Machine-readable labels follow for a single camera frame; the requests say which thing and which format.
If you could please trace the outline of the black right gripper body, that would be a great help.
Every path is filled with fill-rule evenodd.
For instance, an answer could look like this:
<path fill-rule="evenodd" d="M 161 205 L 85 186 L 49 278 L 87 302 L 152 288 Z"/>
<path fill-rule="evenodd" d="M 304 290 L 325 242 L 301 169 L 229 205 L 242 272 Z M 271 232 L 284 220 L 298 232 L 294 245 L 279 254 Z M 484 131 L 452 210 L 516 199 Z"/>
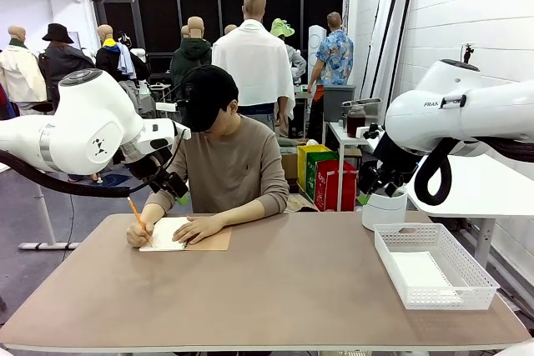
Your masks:
<path fill-rule="evenodd" d="M 374 160 L 361 164 L 358 185 L 362 193 L 375 193 L 388 183 L 403 186 L 417 169 L 417 155 L 397 146 L 390 138 L 381 138 L 373 152 Z"/>

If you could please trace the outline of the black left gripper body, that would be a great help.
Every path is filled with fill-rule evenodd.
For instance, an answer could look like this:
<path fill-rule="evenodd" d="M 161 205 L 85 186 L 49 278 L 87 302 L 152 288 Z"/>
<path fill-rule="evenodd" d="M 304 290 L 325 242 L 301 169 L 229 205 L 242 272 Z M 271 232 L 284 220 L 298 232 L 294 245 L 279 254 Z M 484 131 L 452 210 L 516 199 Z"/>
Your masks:
<path fill-rule="evenodd" d="M 154 193 L 165 191 L 173 198 L 182 198 L 188 187 L 177 173 L 170 173 L 164 167 L 164 160 L 155 154 L 147 155 L 137 162 L 127 163 L 126 169 L 142 183 L 129 189 L 128 193 L 136 193 L 142 188 L 150 187 Z"/>

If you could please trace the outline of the person's left hand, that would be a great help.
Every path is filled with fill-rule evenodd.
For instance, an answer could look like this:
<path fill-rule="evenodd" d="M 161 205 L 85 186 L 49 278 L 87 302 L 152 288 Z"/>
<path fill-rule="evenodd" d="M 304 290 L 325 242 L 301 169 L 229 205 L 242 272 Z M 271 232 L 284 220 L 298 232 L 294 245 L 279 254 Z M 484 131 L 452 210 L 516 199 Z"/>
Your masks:
<path fill-rule="evenodd" d="M 224 227 L 222 220 L 216 216 L 187 217 L 187 220 L 174 232 L 174 242 L 196 244 Z"/>

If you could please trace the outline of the person's right hand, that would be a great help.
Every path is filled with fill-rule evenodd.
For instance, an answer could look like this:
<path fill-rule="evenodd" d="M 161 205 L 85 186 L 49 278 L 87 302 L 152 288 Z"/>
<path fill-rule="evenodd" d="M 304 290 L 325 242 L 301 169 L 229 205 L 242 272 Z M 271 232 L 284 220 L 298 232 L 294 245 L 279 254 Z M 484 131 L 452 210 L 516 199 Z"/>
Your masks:
<path fill-rule="evenodd" d="M 144 245 L 152 244 L 155 221 L 147 220 L 144 226 L 140 223 L 132 224 L 126 233 L 126 239 L 133 248 L 141 248 Z"/>

